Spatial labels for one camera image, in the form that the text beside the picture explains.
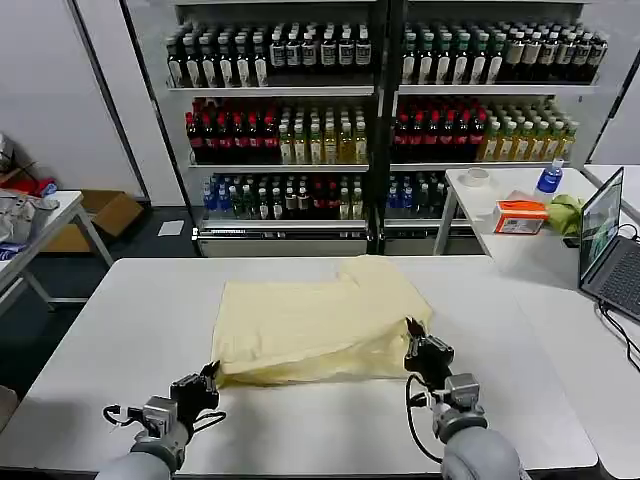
laptop screen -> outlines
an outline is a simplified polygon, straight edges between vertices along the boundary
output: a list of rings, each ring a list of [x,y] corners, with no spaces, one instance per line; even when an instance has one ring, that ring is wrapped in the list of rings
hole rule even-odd
[[[618,235],[622,176],[623,169],[620,168],[582,209],[580,280],[584,279],[602,252]]]

laptop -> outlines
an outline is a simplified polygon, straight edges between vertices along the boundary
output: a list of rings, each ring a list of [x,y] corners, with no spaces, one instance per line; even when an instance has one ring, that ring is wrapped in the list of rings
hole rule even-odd
[[[621,167],[582,208],[578,288],[640,321],[640,245],[620,230]]]

tissue box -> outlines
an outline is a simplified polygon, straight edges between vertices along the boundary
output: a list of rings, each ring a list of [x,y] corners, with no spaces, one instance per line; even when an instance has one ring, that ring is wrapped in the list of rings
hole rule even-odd
[[[535,235],[549,218],[543,203],[530,200],[503,200],[494,210],[495,233]]]

white table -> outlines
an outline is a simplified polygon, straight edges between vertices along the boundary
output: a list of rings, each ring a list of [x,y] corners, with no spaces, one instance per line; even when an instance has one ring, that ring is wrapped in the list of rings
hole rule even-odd
[[[151,395],[167,395],[172,381],[209,361],[227,280],[328,280],[335,278],[340,261],[118,261],[0,434],[0,466],[96,471],[125,454],[138,428],[114,430],[103,420],[102,408],[141,405]],[[513,442],[525,468],[596,464],[548,358],[513,297],[504,293],[508,285],[490,258],[391,261],[433,306],[433,332],[456,349],[453,371],[476,375],[490,425]],[[196,435],[181,473],[318,476],[438,470],[410,437],[401,380],[230,388],[222,390],[220,407],[228,418]],[[441,454],[428,410],[416,413],[419,435]]]
[[[578,283],[578,249],[570,249],[562,236],[549,227],[537,235],[505,235],[493,233],[492,212],[498,200],[514,190],[532,194],[542,169],[491,169],[490,183],[483,187],[467,187],[459,180],[466,170],[447,170],[450,185],[444,213],[434,246],[434,255],[444,251],[456,206],[464,211],[484,252],[510,278],[527,280],[560,288],[575,289]],[[567,193],[587,201],[596,188],[578,170],[563,169],[557,194]],[[631,222],[621,215],[621,223]]]
[[[640,166],[637,165],[585,165],[584,173],[596,187],[602,186],[611,175],[624,167],[622,183],[622,208],[640,223]]]
[[[86,298],[55,298],[49,296],[40,282],[27,268],[31,260],[70,222],[78,225],[89,245],[92,245],[107,267],[113,264],[113,259],[107,247],[100,239],[87,212],[82,207],[82,193],[79,191],[59,191],[54,193],[51,198],[58,200],[60,206],[48,213],[41,225],[37,225],[38,230],[32,232],[27,248],[10,260],[0,261],[0,292],[4,291],[0,297],[0,312],[11,305],[17,295],[24,290],[26,284],[29,284],[47,302],[50,308],[57,304],[86,303]]]

yellow cloth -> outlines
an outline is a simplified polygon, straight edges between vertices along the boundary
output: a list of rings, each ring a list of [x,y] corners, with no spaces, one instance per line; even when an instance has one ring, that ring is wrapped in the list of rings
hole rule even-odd
[[[431,308],[385,257],[345,260],[333,282],[225,286],[213,334],[218,383],[402,377],[407,315]]]

